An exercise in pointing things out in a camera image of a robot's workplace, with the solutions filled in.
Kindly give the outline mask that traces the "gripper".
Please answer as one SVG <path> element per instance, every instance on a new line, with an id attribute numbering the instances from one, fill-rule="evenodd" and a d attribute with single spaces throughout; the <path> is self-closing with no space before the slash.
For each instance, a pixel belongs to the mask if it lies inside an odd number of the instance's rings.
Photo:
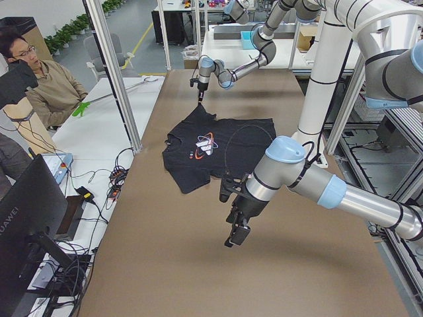
<path id="1" fill-rule="evenodd" d="M 250 227 L 238 226 L 237 224 L 246 225 L 250 218 L 259 216 L 265 207 L 265 201 L 238 195 L 232 202 L 230 214 L 226 218 L 226 222 L 231 223 L 232 226 L 224 245 L 226 247 L 241 245 L 249 235 Z"/>
<path id="2" fill-rule="evenodd" d="M 198 81 L 198 105 L 202 104 L 202 92 L 207 91 L 208 84 Z"/>

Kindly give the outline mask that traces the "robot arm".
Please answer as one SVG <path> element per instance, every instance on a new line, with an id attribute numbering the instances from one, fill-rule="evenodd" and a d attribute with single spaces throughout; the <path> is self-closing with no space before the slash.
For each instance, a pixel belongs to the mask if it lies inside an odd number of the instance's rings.
<path id="1" fill-rule="evenodd" d="M 220 199 L 231 194 L 227 222 L 232 228 L 227 247 L 240 245 L 250 232 L 249 220 L 261 213 L 281 187 L 318 205 L 339 208 L 385 227 L 401 238 L 422 243 L 422 209 L 391 201 L 356 188 L 314 164 L 319 154 L 319 133 L 342 61 L 337 50 L 356 42 L 364 57 L 366 102 L 380 109 L 422 110 L 422 9 L 403 1 L 278 1 L 266 22 L 252 35 L 259 55 L 236 68 L 233 81 L 269 64 L 275 54 L 274 33 L 286 13 L 295 9 L 301 22 L 313 21 L 320 10 L 321 37 L 297 131 L 279 136 L 241 183 L 224 180 Z"/>
<path id="2" fill-rule="evenodd" d="M 295 9 L 298 21 L 310 23 L 315 20 L 322 7 L 316 1 L 277 1 L 265 22 L 252 27 L 250 31 L 250 41 L 258 55 L 234 70 L 226 69 L 220 59 L 203 55 L 199 60 L 198 76 L 190 79 L 190 86 L 196 85 L 198 88 L 198 104 L 204 99 L 212 75 L 216 76 L 221 88 L 230 89 L 239 79 L 272 62 L 276 56 L 274 33 L 291 9 Z"/>

